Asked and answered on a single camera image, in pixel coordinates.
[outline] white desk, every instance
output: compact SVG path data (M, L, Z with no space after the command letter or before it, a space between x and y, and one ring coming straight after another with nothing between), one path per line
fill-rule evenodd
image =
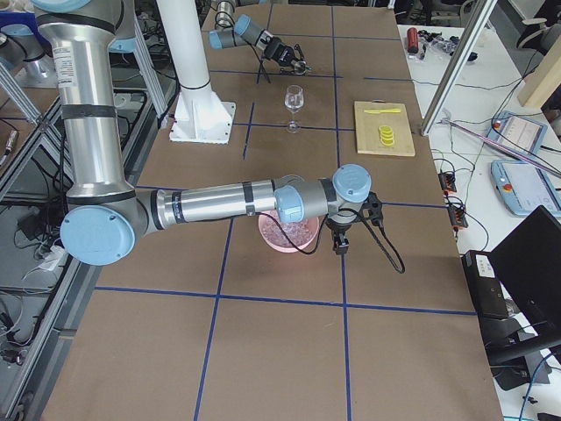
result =
M399 25L400 35L404 39L406 38L406 32L409 27L410 26ZM442 32L445 38L449 38L452 35L461 36L463 31L460 28L432 26L416 26L416 28L419 30L426 29L429 32ZM521 77L495 32L486 29L481 35L474 51L478 53L478 59L465 66L457 83L493 87L510 83ZM420 84L419 82L439 83L448 65L448 61L449 59L443 54L437 54L434 51L428 51L423 61L408 61L411 77L414 81L417 81L415 83L415 92L423 116L429 108L430 101L437 90L437 86ZM522 89L523 84L524 82L516 89L515 94L508 102L506 110L519 114L533 114L539 112L539 110L536 109L524 108L518 102L517 94L520 89ZM451 118L453 120L483 121L494 115L501 102L514 86L515 84L493 90L456 86L451 91L444 108L451 112ZM534 116L532 118L546 122L543 115ZM481 134L486 134L489 128L489 122L478 125L460 124ZM492 161L506 159L507 157L495 152L488 146L482 146L481 141L457 129L453 129L451 132L448 125L435 125L430 132L429 138L431 148L435 149L433 151L435 158L445 158L452 162L456 169L471 169L472 166L466 160L452 153L452 139L453 150L476 164L469 187L469 196L467 185L470 179L470 173L468 171L457 172L457 196L466 202L468 213L477 218L488 230L489 244L486 250L492 250L522 222L522 218L512 215L501 201L494 187L494 182L490 173ZM543 144L556 149L561 148L557 136L551 129L548 130ZM541 151L539 155L555 167L561 168L560 153ZM441 161L436 161L435 164L437 168L440 168L443 163ZM450 169L450 165L445 162L443 164L443 170L447 171ZM550 177L550 179L555 187L561 186L561 180L555 177ZM484 231L472 220L468 219L468 224L470 224L469 228L460 231L458 235L458 250L460 253L465 253L470 249L481 249L486 242ZM552 358L550 358L548 362L552 366L558 367L557 362ZM554 373L550 375L550 380L551 385L534 385L530 395L537 399L538 403L528 403L524 411L524 417L536 420L536 414L538 412L561 415L561 372L554 370ZM512 389L509 392L500 389L496 383L495 386L501 400L503 414L506 417L518 417L522 406L522 396L526 393L527 385Z

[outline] blue tape line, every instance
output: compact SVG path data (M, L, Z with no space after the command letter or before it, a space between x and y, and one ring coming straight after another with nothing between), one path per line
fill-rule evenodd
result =
M424 203L398 203L398 202L383 202L389 206L405 206L410 208L433 208L433 209L448 209L445 204L424 204Z
M273 17L273 6L274 4L271 4L271 7L269 7L269 19L266 21L267 29L269 29L269 25L271 24L271 18Z
M341 256L341 285L343 287L344 375L347 395L347 421L352 421L351 356L349 351L349 315L347 310L347 279L344 255Z
M233 74L233 75L256 75L256 76L260 76L260 74L262 72L250 72L247 70L209 70L209 73L229 73L229 74ZM291 74L274 74L271 75L269 74L269 76L274 77L274 76L282 76L282 77L286 77L286 76L294 76ZM333 77L331 75L306 75L306 77L315 77L315 78L330 78Z
M255 127L272 127L272 128L281 128L281 129L284 129L286 127L285 125L269 125L263 123L252 123L252 125ZM327 130L330 132L334 132L336 130L335 127L312 127L311 125L303 125L301 128L309 129L309 130Z
M132 292L138 294L154 294L158 296L197 296L204 298L216 298L216 294L189 291L171 291L166 289L143 289L143 288L124 288L124 287L103 287L96 286L97 291Z
M335 18L331 6L331 44L333 48L333 94L335 97L335 137L337 147L337 168L341 167L341 146L339 144L339 109L337 100L337 61L335 60Z
M202 393L204 391L204 381L207 375L207 369L209 367L209 357L210 348L212 347L212 340L214 338L214 329L217 323L218 314L218 304L220 302L220 291L222 290L222 282L224 280L224 272L226 269L226 261L228 260L228 251L230 249L230 239L231 232L234 226L234 220L230 221L230 227L228 229L228 236L226 237L226 244L224 246L224 257L222 258L222 267L220 268L220 278L218 279L217 297L214 302L214 309L212 311L212 320L210 321L209 338L207 340L207 349L204 353L204 363L202 364L201 381L199 382L199 392L196 397L195 414L193 420L197 421L199 419L199 412L201 410Z
M380 37L350 37L350 36L343 36L343 35L301 35L296 33L278 33L276 34L279 37L303 37L303 38L328 38L328 39L371 39L375 41L400 41L398 38L380 38Z
M386 311L405 311L410 313L429 313L429 314L447 314L452 316L477 316L474 311L462 310L438 310L438 309L420 309L416 307L395 307L386 305L375 304L358 304L358 303L331 303L327 301L310 301L310 300L295 300L289 298L271 298L266 296L235 296L225 294L209 294L203 292L188 292L188 291L173 291L165 289L140 289L140 288L123 288L123 287L95 287L95 290L101 291L115 291L115 292L131 292L139 294L154 294L164 296L193 296L198 298L220 298L223 300L234 301L252 301L261 303L281 303L281 304L301 304L301 305L316 305L321 307L347 307L351 309L361 310L386 310Z
M252 110L249 113L249 124L247 125L247 132L245 133L244 152L242 152L243 159L245 159L245 157L246 157L247 147L249 146L249 133L252 130L253 111L254 110L255 110L255 103L252 103Z
M365 310L387 310L387 311L404 311L407 313L450 314L453 316L477 316L477 313L475 311L417 309L414 307L394 307L394 306L371 305L371 304L347 304L346 306L352 309L365 309Z
M340 38L340 39L370 39L370 40L375 40L375 41L400 41L401 42L401 40L399 38L350 37L350 36L340 36L340 37L336 37L336 38Z
M322 307L343 307L341 303L330 303L327 301L293 300L290 298L270 298L264 296L221 295L220 298L223 298L224 300L254 301L260 303L282 303L282 304L317 305Z

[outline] clear glass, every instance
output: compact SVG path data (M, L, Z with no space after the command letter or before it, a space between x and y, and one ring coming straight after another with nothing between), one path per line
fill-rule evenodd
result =
M287 88L287 94L284 96L284 104L292 114L287 130L290 133L297 133L300 131L300 126L295 120L295 113L304 106L304 89L298 85L290 85Z

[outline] electronics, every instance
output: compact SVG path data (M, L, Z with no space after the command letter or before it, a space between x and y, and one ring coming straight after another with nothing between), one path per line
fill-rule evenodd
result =
M524 116L503 111L494 120L487 137L516 152L537 153L547 132L547 125Z
M502 320L508 318L507 305L488 255L488 252L470 250L462 256L465 280L477 314Z
M520 161L493 161L491 175L508 210L518 217L544 206L561 218L561 200L547 174Z
M549 348L561 362L561 224L538 206L491 253L496 278L534 327L521 332L515 319L479 318L487 358L503 389L529 381ZM547 382L545 365L536 382Z

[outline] electronic component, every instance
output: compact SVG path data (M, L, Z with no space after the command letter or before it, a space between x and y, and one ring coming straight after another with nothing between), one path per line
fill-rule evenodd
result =
M519 161L493 161L491 175L505 205L516 216L529 215L541 204L561 217L561 200L544 171Z
M438 181L440 182L440 188L442 189L445 196L451 193L456 193L456 175L453 171L446 171L438 173Z
M494 276L487 252L470 250L462 256L465 280L472 296L473 307L484 318L508 318L505 297Z
M547 132L547 125L510 111L497 116L487 134L489 139L514 149L518 153L537 153Z
M454 231L468 227L467 220L465 219L464 205L448 202L448 217Z

